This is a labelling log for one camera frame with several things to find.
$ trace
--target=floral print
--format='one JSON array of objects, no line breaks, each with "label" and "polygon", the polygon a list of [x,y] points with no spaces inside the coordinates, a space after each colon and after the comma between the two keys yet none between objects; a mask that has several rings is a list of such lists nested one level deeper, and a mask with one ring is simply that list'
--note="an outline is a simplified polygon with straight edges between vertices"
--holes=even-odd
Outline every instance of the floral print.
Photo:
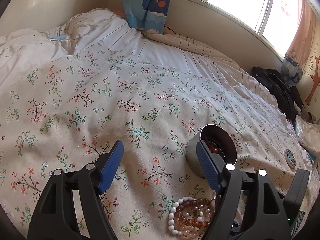
[{"label": "floral print", "polygon": [[[0,203],[10,203],[11,219],[26,235],[53,171],[95,163],[120,139],[124,155],[101,204],[119,239],[152,238],[147,227],[158,217],[158,229],[167,232],[175,200],[212,197],[185,158],[187,142],[206,124],[231,136],[238,168],[267,169],[276,188],[287,192],[293,171],[285,166],[283,148],[300,150],[285,118],[260,91],[244,95],[244,85],[228,87],[219,82],[223,78],[222,72],[213,81],[140,62],[103,41],[32,71],[0,97]],[[300,155],[295,158],[297,167],[306,168]],[[311,190],[305,210],[313,202]],[[76,204],[79,228],[87,235]]]}]

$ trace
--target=blue cartoon curtain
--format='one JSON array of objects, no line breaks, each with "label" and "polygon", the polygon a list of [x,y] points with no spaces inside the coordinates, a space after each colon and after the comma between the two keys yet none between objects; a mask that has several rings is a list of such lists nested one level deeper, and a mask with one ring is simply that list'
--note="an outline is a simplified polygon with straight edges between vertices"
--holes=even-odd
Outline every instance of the blue cartoon curtain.
[{"label": "blue cartoon curtain", "polygon": [[162,34],[170,0],[123,0],[129,26]]}]

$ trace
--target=beaded bracelet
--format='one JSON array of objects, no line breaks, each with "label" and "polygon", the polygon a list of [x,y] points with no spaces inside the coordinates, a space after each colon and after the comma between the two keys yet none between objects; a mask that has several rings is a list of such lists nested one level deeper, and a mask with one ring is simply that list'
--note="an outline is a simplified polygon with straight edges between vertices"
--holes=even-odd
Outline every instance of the beaded bracelet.
[{"label": "beaded bracelet", "polygon": [[[182,211],[186,208],[191,209],[183,215]],[[174,235],[197,238],[199,231],[209,226],[214,211],[214,199],[183,197],[170,209],[168,228]],[[177,230],[178,227],[175,228],[175,222],[179,224],[179,230]]]}]

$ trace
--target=plastic bag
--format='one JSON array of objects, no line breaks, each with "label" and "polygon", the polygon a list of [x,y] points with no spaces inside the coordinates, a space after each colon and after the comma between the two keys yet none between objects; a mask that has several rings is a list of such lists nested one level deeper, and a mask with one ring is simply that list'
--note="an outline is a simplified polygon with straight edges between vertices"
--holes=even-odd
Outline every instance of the plastic bag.
[{"label": "plastic bag", "polygon": [[296,116],[295,129],[297,140],[310,154],[320,157],[320,126],[311,124]]}]

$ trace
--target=window sill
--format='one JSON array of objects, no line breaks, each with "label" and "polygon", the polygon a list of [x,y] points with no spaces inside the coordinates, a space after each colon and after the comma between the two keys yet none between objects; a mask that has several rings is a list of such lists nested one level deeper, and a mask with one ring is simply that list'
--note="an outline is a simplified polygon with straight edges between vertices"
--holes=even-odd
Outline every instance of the window sill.
[{"label": "window sill", "polygon": [[227,17],[228,19],[230,19],[231,21],[235,22],[236,24],[238,24],[239,26],[241,26],[242,28],[244,28],[246,31],[248,31],[249,33],[251,33],[253,36],[255,36],[259,41],[261,41],[266,47],[268,47],[268,49],[270,49],[278,58],[279,60],[283,61],[283,57],[276,52],[275,48],[263,37],[257,35],[257,33],[255,33],[254,30],[252,30],[248,25],[246,25],[244,22],[234,18],[231,14],[227,13],[226,11],[221,10],[218,7],[215,7],[214,5],[211,5],[209,3],[206,3],[202,0],[188,0],[191,2],[194,2],[196,4],[202,5],[204,7],[207,7],[208,9],[215,11],[221,15],[223,15],[224,17]]}]

